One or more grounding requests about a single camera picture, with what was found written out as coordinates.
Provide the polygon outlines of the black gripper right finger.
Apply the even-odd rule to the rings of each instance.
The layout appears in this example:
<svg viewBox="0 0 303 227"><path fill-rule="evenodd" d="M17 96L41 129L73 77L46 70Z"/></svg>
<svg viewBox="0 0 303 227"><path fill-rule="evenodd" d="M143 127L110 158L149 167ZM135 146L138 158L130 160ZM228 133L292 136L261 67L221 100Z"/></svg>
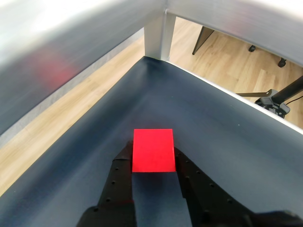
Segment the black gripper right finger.
<svg viewBox="0 0 303 227"><path fill-rule="evenodd" d="M175 164L192 226L253 226L250 218L253 212L236 201L177 148Z"/></svg>

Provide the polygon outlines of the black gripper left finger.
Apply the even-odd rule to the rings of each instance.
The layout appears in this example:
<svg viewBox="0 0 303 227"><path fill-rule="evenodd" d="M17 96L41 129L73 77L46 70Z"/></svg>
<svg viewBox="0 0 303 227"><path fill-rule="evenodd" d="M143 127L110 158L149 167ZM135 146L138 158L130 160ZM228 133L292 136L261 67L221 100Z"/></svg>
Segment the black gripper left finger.
<svg viewBox="0 0 303 227"><path fill-rule="evenodd" d="M79 219L78 227L137 226L132 193L133 141L113 159L97 205L88 208Z"/></svg>

